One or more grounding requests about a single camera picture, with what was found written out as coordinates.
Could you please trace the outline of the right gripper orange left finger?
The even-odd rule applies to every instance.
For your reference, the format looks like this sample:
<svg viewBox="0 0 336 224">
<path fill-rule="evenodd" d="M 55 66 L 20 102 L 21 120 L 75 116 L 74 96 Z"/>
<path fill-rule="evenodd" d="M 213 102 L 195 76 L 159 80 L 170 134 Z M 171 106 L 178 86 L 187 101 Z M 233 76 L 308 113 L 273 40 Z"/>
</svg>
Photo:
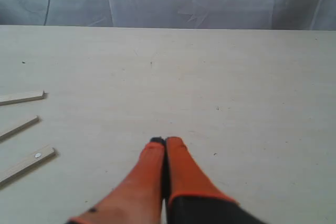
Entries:
<svg viewBox="0 0 336 224">
<path fill-rule="evenodd" d="M 68 223 L 160 223 L 165 141 L 153 137 L 123 181 Z"/>
</svg>

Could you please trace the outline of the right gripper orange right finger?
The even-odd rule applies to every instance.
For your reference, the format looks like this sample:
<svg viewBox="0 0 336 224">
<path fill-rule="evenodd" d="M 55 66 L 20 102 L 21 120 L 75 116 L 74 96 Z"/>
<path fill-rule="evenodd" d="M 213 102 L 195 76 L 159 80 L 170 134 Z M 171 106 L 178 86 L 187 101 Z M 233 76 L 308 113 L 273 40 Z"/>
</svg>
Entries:
<svg viewBox="0 0 336 224">
<path fill-rule="evenodd" d="M 263 223 L 212 183 L 180 137 L 165 141 L 170 179 L 168 223 Z"/>
</svg>

